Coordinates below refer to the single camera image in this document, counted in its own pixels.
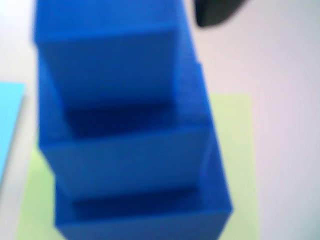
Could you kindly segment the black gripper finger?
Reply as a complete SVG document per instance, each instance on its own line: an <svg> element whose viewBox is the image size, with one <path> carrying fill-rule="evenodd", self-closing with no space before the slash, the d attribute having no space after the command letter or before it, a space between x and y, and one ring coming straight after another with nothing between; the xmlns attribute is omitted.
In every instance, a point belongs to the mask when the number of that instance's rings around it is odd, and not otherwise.
<svg viewBox="0 0 320 240"><path fill-rule="evenodd" d="M216 27L231 19L247 0L194 0L196 24L200 28Z"/></svg>

